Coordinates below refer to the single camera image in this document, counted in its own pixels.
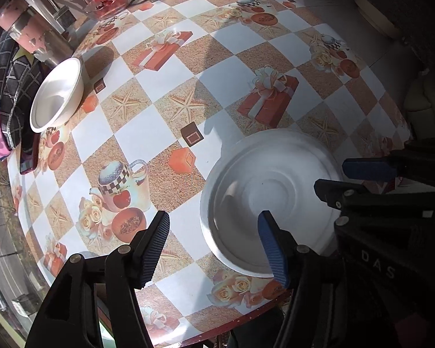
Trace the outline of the pink steel thermos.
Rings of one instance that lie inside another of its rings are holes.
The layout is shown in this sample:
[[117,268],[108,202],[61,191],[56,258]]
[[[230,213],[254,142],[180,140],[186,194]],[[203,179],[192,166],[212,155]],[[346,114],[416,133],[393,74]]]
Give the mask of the pink steel thermos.
[[54,68],[70,58],[70,44],[25,0],[11,0],[0,11],[0,26],[27,52]]

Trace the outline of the patterned vinyl tablecloth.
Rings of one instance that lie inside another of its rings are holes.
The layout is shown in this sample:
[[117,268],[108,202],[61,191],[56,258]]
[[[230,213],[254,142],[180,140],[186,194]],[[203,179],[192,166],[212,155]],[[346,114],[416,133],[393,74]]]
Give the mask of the patterned vinyl tablecloth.
[[120,245],[114,214],[89,192],[115,160],[147,175],[145,217],[170,215],[166,250],[138,293],[155,346],[209,338],[263,312],[268,282],[235,274],[205,243],[205,180],[226,149],[263,130],[238,107],[266,65],[298,83],[279,127],[315,137],[337,160],[403,145],[409,128],[374,74],[381,42],[354,0],[159,0],[92,29],[79,50],[88,107],[43,135],[32,173],[8,160],[44,283],[73,253]]

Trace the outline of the black checked cloth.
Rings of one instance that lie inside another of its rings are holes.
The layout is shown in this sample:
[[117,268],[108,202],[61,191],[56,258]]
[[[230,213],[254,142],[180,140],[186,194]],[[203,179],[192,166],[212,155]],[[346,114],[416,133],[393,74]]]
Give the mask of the black checked cloth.
[[30,110],[48,74],[44,64],[7,32],[0,37],[0,160],[20,148],[19,172],[37,168],[40,135],[30,127]]

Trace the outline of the clear bowl red contents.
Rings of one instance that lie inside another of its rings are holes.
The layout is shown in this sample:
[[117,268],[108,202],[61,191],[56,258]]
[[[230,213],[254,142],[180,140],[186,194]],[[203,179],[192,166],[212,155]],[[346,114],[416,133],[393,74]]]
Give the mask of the clear bowl red contents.
[[86,16],[104,21],[123,11],[132,0],[92,0],[83,9]]

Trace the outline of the white round bowl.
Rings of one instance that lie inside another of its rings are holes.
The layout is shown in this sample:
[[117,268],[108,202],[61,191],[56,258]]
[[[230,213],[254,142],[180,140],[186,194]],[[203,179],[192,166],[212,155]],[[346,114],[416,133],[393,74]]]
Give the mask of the white round bowl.
[[82,63],[71,57],[50,71],[39,87],[30,110],[30,127],[41,134],[63,126],[77,111],[84,93]]

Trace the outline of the white round plate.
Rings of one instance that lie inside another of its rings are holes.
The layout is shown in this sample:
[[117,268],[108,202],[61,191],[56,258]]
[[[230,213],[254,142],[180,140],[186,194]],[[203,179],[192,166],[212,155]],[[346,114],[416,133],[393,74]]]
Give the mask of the white round plate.
[[207,176],[200,223],[207,246],[228,268],[251,277],[272,271],[258,235],[270,211],[280,228],[325,255],[339,211],[320,201],[319,179],[340,181],[339,164],[317,139],[290,129],[260,131],[223,152]]

